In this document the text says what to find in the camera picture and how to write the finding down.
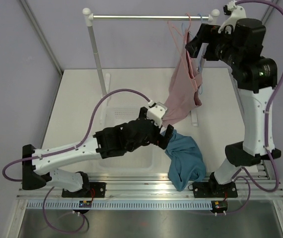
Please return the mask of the pink wire hanger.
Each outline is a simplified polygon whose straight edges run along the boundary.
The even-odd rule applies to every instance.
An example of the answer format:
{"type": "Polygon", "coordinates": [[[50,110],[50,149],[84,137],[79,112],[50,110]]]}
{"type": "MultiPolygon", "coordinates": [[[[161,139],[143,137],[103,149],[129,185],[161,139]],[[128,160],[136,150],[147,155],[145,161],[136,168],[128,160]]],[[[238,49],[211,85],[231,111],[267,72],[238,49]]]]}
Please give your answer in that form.
{"type": "Polygon", "coordinates": [[[173,41],[174,41],[175,47],[176,47],[176,49],[177,49],[177,52],[179,53],[180,62],[183,64],[184,70],[185,70],[185,72],[186,72],[186,74],[187,74],[187,77],[188,77],[188,79],[189,79],[189,81],[190,81],[192,87],[193,87],[194,92],[197,92],[197,90],[198,90],[197,83],[196,83],[195,79],[193,79],[193,78],[191,77],[191,74],[189,74],[188,64],[187,64],[187,62],[184,60],[184,57],[183,57],[183,52],[184,52],[184,50],[182,50],[182,49],[179,47],[179,45],[178,45],[178,43],[177,43],[177,38],[176,38],[175,34],[173,33],[173,30],[175,30],[175,32],[176,32],[180,37],[182,37],[182,40],[183,40],[182,43],[185,43],[185,41],[184,41],[184,40],[185,40],[184,34],[182,34],[182,33],[178,30],[178,28],[177,28],[174,24],[171,23],[171,21],[168,20],[168,21],[167,21],[167,25],[168,25],[169,32],[170,32],[170,34],[171,34],[171,36],[172,36],[172,39],[173,39],[173,41]]]}

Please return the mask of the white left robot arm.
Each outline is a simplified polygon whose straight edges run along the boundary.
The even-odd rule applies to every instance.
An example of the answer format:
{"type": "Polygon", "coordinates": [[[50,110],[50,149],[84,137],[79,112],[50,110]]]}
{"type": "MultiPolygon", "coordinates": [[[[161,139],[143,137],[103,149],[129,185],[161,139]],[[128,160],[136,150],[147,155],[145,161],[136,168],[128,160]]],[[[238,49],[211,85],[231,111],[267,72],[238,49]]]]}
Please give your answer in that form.
{"type": "Polygon", "coordinates": [[[136,120],[104,128],[79,144],[48,150],[36,149],[31,144],[23,146],[23,158],[31,156],[32,160],[22,163],[22,188],[36,190],[54,186],[63,189],[64,198],[95,195],[97,189],[91,187],[87,173],[71,173],[61,168],[86,160],[121,157],[150,144],[166,149],[174,130],[169,125],[164,134],[160,133],[166,112],[161,103],[142,107],[136,120]]]}

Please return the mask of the blue tank top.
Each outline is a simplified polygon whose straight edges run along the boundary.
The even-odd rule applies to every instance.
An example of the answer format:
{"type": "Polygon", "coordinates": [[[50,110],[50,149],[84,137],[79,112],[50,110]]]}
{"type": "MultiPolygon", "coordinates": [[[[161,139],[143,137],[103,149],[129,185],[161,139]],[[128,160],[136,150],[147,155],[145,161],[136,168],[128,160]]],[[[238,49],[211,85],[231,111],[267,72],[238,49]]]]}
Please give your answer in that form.
{"type": "Polygon", "coordinates": [[[168,178],[177,191],[183,191],[189,181],[201,182],[205,178],[203,156],[192,137],[173,131],[165,154],[171,160],[168,178]]]}

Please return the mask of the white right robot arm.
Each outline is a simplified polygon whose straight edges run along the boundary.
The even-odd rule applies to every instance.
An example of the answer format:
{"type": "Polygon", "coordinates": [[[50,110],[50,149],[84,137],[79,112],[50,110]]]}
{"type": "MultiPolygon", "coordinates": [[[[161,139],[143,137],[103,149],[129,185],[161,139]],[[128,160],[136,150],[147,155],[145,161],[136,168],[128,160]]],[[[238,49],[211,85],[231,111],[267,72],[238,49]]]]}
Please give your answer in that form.
{"type": "Polygon", "coordinates": [[[224,27],[203,23],[185,46],[190,57],[196,58],[206,44],[204,59],[230,66],[244,123],[243,141],[225,147],[225,160],[207,182],[193,183],[196,198],[236,198],[234,178],[242,168],[282,155],[272,139],[270,98],[277,86],[277,64],[261,56],[265,33],[262,22],[252,18],[224,27]]]}

